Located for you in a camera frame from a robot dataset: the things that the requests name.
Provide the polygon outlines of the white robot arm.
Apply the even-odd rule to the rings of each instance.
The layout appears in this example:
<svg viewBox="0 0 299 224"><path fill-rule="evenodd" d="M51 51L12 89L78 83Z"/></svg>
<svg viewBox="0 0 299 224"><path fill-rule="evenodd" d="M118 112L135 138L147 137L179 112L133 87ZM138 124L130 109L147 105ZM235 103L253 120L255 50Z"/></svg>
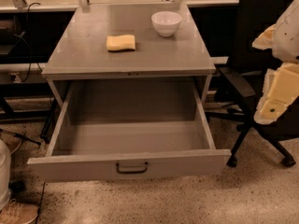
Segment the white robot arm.
<svg viewBox="0 0 299 224"><path fill-rule="evenodd" d="M264 30L252 43L256 49L271 49L282 61L277 69L268 69L263 96L254 114L257 123L276 121L299 97L299 0L293 0L275 24Z"/></svg>

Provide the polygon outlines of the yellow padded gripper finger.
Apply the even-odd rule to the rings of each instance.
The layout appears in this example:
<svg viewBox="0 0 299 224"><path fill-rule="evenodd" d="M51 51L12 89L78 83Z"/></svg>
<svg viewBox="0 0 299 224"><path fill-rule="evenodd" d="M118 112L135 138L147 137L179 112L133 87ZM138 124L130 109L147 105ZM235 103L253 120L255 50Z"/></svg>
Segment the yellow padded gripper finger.
<svg viewBox="0 0 299 224"><path fill-rule="evenodd" d="M254 114L259 124L276 121L299 97L299 65L283 63L277 70L268 69L263 81L263 96Z"/></svg>

